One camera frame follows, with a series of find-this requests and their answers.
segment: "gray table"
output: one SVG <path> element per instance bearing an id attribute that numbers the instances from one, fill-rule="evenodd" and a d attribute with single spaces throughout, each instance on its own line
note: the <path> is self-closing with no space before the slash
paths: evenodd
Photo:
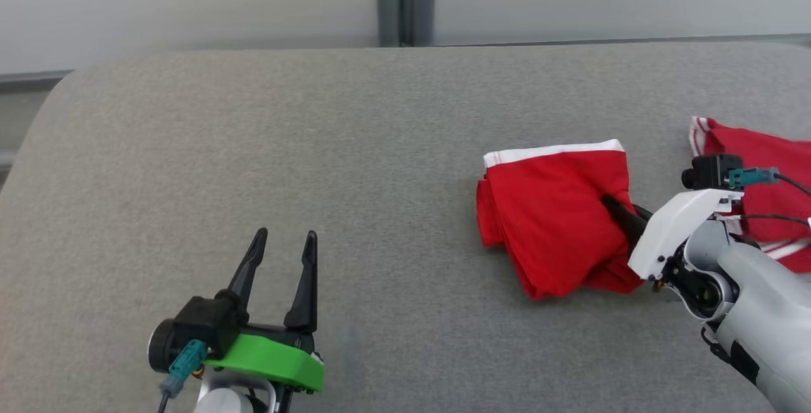
<path id="1" fill-rule="evenodd" d="M 811 53 L 779 44 L 169 53 L 72 73 L 0 193 L 0 409 L 156 410 L 151 330 L 225 286 L 267 226 L 258 322 L 281 322 L 319 232 L 326 387 L 295 412 L 768 411 L 679 303 L 525 298 L 479 243 L 475 187 L 486 151 L 616 137 L 655 209 L 681 191 L 689 116 L 800 138 L 809 106 Z"/>

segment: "red cloth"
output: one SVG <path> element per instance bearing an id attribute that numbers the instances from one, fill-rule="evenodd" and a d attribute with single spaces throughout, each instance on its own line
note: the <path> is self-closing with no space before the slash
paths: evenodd
<path id="1" fill-rule="evenodd" d="M 780 174 L 811 184 L 811 142 L 788 141 L 744 128 L 724 127 L 712 118 L 693 117 L 689 131 L 693 155 L 732 153 L 744 168 L 777 167 Z M 811 217 L 811 199 L 787 182 L 753 185 L 744 190 L 743 214 L 778 213 Z M 760 243 L 772 257 L 794 272 L 811 272 L 811 231 L 797 223 L 774 219 L 742 220 L 743 234 Z"/>
<path id="2" fill-rule="evenodd" d="M 600 202 L 610 194 L 634 209 L 621 148 L 614 139 L 485 156 L 476 191 L 482 243 L 504 245 L 530 298 L 580 285 L 628 294 L 641 284 L 628 267 L 625 235 Z"/>

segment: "red garment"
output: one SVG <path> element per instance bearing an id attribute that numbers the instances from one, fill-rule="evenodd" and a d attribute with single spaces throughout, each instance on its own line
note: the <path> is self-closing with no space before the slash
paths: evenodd
<path id="1" fill-rule="evenodd" d="M 504 245 L 530 298 L 586 285 L 630 293 L 628 242 L 600 202 L 628 209 L 629 178 L 619 141 L 495 151 L 485 155 L 476 207 L 485 246 Z"/>
<path id="2" fill-rule="evenodd" d="M 732 153 L 744 160 L 744 168 L 776 167 L 780 174 L 811 184 L 809 141 L 788 141 L 698 117 L 693 117 L 690 124 L 689 139 L 694 156 Z M 752 185 L 744 192 L 745 215 L 778 213 L 800 219 L 811 217 L 811 199 L 789 183 Z M 806 226 L 785 220 L 752 219 L 742 220 L 739 228 L 742 234 L 761 242 L 764 251 L 788 269 L 811 272 L 811 231 Z"/>

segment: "green plastic bracket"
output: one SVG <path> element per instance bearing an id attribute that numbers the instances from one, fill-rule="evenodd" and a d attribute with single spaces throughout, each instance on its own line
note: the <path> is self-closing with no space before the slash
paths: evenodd
<path id="1" fill-rule="evenodd" d="M 258 335 L 241 333 L 225 358 L 206 359 L 204 364 L 305 390 L 321 391 L 324 386 L 324 364 L 302 350 Z"/>

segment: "cable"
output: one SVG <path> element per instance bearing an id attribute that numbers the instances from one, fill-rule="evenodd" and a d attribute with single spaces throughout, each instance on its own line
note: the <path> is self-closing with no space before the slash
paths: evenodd
<path id="1" fill-rule="evenodd" d="M 160 399 L 160 405 L 157 407 L 157 413 L 164 413 L 166 411 L 166 404 L 169 403 L 169 391 L 163 393 L 163 398 Z"/>
<path id="2" fill-rule="evenodd" d="M 794 185 L 795 187 L 802 190 L 803 193 L 807 194 L 808 196 L 811 196 L 811 190 L 809 190 L 809 188 L 803 186 L 802 183 L 797 182 L 796 180 L 792 179 L 791 177 L 786 177 L 785 175 L 782 175 L 780 173 L 774 173 L 774 177 L 776 177 L 776 179 L 782 180 L 785 183 L 789 183 L 790 185 Z"/>
<path id="3" fill-rule="evenodd" d="M 799 219 L 799 217 L 789 217 L 788 215 L 780 215 L 778 213 L 765 213 L 753 215 L 730 215 L 728 217 L 718 217 L 716 220 L 750 220 L 750 219 L 773 219 L 785 220 L 786 222 L 799 223 L 805 227 L 811 227 L 808 220 Z"/>

